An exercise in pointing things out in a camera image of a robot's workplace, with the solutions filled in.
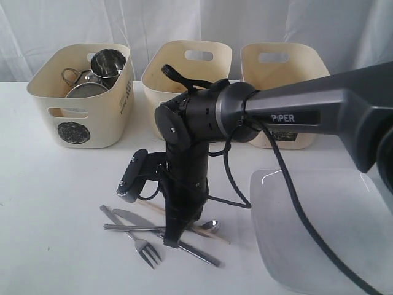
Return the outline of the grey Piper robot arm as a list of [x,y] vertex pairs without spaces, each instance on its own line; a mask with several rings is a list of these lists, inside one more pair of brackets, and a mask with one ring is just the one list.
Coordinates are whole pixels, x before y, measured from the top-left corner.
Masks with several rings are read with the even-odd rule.
[[392,63],[382,63],[267,90],[247,82],[215,83],[182,76],[171,65],[163,74],[185,92],[155,109],[155,123],[166,144],[159,170],[165,197],[164,243],[176,248],[186,227],[210,198],[209,146],[245,143],[264,132],[336,135],[357,169],[377,166],[392,188]]

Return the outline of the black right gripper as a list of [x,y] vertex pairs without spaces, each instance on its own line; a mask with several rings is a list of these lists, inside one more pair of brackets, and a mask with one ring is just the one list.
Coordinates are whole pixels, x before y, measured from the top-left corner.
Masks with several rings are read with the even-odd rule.
[[208,152],[208,143],[195,143],[184,150],[166,143],[166,246],[178,247],[186,228],[191,229],[201,218],[208,194]]

